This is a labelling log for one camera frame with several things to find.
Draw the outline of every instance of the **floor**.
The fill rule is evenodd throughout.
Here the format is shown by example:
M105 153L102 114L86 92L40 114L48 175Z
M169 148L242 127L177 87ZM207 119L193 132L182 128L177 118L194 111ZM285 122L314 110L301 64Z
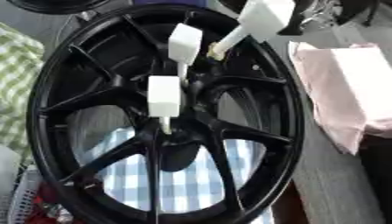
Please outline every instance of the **floor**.
M127 5L126 0L115 0L100 8L109 11ZM354 23L361 37L378 43L392 65L392 13L381 8L374 26L363 28ZM56 39L63 39L74 27L71 23L59 35L68 16L46 16L26 12L0 2L0 22L28 34L45 44L46 55L56 46ZM308 41L318 47L339 47L340 41L332 31L313 33L301 38L279 37L270 41L287 65L287 40ZM306 138L304 155L294 176L295 184L310 223L316 224L381 224L380 209L357 157L341 155L330 140L314 123L309 105L305 106Z

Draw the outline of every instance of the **rim lip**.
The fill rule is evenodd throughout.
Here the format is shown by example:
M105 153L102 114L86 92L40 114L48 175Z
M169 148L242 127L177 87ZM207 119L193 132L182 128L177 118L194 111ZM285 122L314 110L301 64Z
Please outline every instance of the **rim lip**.
M31 145L32 153L37 161L37 166L41 171L42 175L44 176L45 180L53 187L54 191L58 194L61 198L62 204L69 209L73 214L77 214L82 217L85 221L92 222L92 223L108 223L108 224L116 224L111 220L107 215L99 213L100 208L97 206L87 206L85 204L85 200L80 200L77 195L71 195L65 189L63 185L58 182L58 177L60 170L56 169L53 170L53 167L56 167L54 163L55 159L53 155L47 152L45 148L48 148L48 139L46 133L42 133L40 123L40 115L39 115L39 108L43 97L48 94L49 89L48 87L44 87L44 84L47 83L47 79L50 78L50 74L56 70L56 66L58 62L65 57L64 51L67 49L67 46L75 41L76 39L81 39L83 36L89 36L91 32L94 32L97 26L109 22L111 19L118 17L122 14L130 14L136 11L147 11L149 8L157 9L161 7L160 10L164 10L165 7L178 7L180 10L186 9L189 11L200 11L200 8L192 7L189 5L182 5L182 4L160 4L160 5L143 5L143 6L132 6L129 8L124 8L120 10L111 11L103 16L100 16L96 20L90 22L90 24L86 25L82 29L76 31L72 37L68 38L64 41L60 47L55 51L55 53L51 56L51 58L45 63L40 76L37 78L36 84L31 91L31 97L29 100L29 106L27 111L27 134L29 138L29 142ZM228 21L231 19L233 26L235 26L236 22L230 17L227 17L223 14L220 14L213 10L202 9L203 11L209 11L209 13L214 13L217 16L225 17ZM292 125L295 127L293 132L295 136L293 137L292 142L292 149L286 156L287 162L282 162L284 164L284 168L282 174L273 184L273 187L269 190L269 193L263 198L263 200L259 201L257 205L252 206L252 209L249 209L241 218L237 220L233 220L230 222L222 222L222 223L248 223L252 221L255 217L260 215L260 213L273 203L278 196L283 192L284 188L289 184L291 180L292 173L298 163L298 160L301 156L302 152L302 144L304 140L304 133L305 133L305 119L304 119L304 112L303 106L300 98L300 94L296 87L294 79L291 77L291 73L289 72L286 65L282 62L279 56L274 52L274 50L268 44L262 44L262 48L265 51L264 54L269 55L268 58L274 63L274 69L276 73L284 74L284 78L287 80L287 88L290 93L289 101L292 102L292 107L295 111L296 119L293 121L294 124Z
M24 0L7 0L9 3L14 4L18 8L48 14L48 15L63 15L63 14L74 14L82 11L89 11L95 9L103 4L106 4L110 0L84 0L85 3L79 4L66 4L66 5L45 5L45 4L33 4L27 3Z

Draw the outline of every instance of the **white plug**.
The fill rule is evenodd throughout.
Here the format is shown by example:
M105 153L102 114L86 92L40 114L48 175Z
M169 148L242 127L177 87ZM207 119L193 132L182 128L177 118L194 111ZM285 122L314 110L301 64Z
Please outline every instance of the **white plug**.
M294 8L293 0L248 0L237 19L240 25L211 44L208 56L223 60L225 52L248 35L259 43L274 37L289 24Z
M187 85L188 67L199 54L203 31L186 24L177 24L169 37L169 58L177 61L178 76Z
M170 119L179 116L181 103L181 84L178 76L149 77L147 101L149 115L158 117L162 131L172 133Z

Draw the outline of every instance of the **pink cloth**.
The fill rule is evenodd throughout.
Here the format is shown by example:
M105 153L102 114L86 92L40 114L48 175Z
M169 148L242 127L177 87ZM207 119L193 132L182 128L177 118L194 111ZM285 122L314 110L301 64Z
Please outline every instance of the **pink cloth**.
M289 55L316 122L342 151L356 154L364 134L392 137L392 69L378 46L291 42Z

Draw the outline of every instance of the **tire-less rim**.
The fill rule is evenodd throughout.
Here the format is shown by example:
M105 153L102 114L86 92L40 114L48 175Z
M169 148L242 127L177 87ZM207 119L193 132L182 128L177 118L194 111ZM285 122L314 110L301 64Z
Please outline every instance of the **tire-less rim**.
M177 23L200 28L204 38L201 53L190 72L190 87L184 90L185 106L181 116L173 120L173 128L178 133L186 133L186 144L206 146L221 175L225 197L206 209L173 214L159 209L161 150L158 149L170 140L159 130L157 120L147 116L145 82L152 74L175 74L168 66L171 62L166 56L164 40ZM248 38L222 62L206 57L208 45L235 26L236 22L229 17L191 6L131 7L97 18L57 49L45 63L31 93L27 129L38 168L66 208L88 223L247 223L279 196L290 181L302 150L304 118L299 93L287 68L267 44L258 45ZM97 59L95 51L114 35L128 40L133 47L127 49L136 52L131 52L125 62L108 66ZM119 64L147 66L129 76L122 73ZM80 79L82 83L88 71L93 74L92 80L85 81L89 86L77 91L78 83L68 80ZM66 85L71 93L64 96L60 92L64 92L61 88ZM278 105L279 113L274 118L278 132L217 118L220 97L230 91L241 95L242 90L256 105L248 109L250 115L261 113L258 102L267 96ZM136 135L96 160L80 165L67 138L67 117L98 105L123 109ZM267 149L252 176L238 191L223 139L254 141ZM108 165L136 154L146 158L151 207L147 212L110 198L102 190L102 183L95 179L95 174Z

